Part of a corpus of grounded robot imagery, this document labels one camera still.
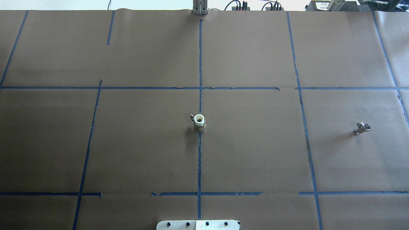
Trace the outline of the small metal valve handle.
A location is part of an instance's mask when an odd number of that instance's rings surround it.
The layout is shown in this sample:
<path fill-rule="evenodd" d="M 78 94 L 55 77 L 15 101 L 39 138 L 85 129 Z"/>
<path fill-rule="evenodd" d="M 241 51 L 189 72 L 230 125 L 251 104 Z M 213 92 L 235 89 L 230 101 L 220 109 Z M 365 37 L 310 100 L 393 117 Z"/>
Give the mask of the small metal valve handle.
<path fill-rule="evenodd" d="M 358 122 L 357 124 L 357 129 L 355 129 L 353 131 L 353 133 L 355 135 L 359 135 L 362 134 L 364 132 L 369 132 L 371 131 L 371 125 L 370 124 L 366 124 L 365 122 Z"/>

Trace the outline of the black base block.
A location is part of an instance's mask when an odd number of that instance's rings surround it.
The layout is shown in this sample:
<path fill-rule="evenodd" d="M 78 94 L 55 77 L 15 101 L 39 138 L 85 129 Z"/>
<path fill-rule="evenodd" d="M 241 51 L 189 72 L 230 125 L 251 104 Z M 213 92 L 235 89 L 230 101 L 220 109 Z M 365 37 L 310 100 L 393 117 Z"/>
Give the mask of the black base block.
<path fill-rule="evenodd" d="M 367 4 L 358 4 L 356 0 L 311 0 L 305 6 L 305 11 L 369 12 L 371 9 Z"/>

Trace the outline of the steel cylinder weight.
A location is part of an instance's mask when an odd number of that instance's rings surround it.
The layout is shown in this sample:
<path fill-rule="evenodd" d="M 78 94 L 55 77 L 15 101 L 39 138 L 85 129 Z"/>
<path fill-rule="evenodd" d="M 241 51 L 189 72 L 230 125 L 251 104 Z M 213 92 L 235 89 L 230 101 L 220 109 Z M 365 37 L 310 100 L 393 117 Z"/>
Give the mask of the steel cylinder weight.
<path fill-rule="evenodd" d="M 327 9 L 332 12 L 339 11 L 344 5 L 345 0 L 330 0 Z"/>

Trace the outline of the aluminium frame post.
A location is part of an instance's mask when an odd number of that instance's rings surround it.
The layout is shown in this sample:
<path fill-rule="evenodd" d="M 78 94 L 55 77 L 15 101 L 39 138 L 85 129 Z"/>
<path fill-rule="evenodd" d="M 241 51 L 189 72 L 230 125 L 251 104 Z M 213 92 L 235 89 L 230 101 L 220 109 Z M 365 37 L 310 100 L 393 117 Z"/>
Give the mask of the aluminium frame post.
<path fill-rule="evenodd" d="M 209 12 L 208 0 L 193 0 L 193 15 L 207 15 Z"/>

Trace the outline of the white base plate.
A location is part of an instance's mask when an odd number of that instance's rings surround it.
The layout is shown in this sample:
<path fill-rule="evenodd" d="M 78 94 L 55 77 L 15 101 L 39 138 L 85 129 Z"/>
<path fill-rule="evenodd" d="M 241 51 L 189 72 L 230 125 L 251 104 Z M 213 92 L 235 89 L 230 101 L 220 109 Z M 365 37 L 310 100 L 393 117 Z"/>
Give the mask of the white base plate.
<path fill-rule="evenodd" d="M 156 230 L 240 230 L 237 220 L 167 220 L 159 221 Z"/>

